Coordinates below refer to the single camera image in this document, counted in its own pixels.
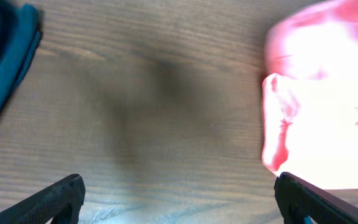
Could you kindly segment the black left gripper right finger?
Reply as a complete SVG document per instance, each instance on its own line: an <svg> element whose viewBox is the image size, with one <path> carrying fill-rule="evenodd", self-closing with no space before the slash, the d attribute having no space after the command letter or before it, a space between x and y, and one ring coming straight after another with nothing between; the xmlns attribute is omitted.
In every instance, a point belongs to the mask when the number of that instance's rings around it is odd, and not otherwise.
<svg viewBox="0 0 358 224"><path fill-rule="evenodd" d="M358 208L289 173L276 178L275 199L284 224L358 224Z"/></svg>

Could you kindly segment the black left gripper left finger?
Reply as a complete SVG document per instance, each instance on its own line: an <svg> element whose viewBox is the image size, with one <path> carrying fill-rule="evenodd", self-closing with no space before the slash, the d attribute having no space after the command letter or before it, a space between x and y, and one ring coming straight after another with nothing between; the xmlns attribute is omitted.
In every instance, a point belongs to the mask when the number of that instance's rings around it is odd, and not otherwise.
<svg viewBox="0 0 358 224"><path fill-rule="evenodd" d="M85 184L71 174L0 212L0 224L77 224L85 199Z"/></svg>

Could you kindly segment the pink t-shirt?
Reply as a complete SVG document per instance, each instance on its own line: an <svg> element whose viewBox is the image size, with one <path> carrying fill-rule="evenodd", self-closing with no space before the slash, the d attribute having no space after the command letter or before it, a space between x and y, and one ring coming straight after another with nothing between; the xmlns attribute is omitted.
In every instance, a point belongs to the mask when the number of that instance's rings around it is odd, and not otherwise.
<svg viewBox="0 0 358 224"><path fill-rule="evenodd" d="M322 189L358 189L358 0L323 1L280 21L265 64L264 166Z"/></svg>

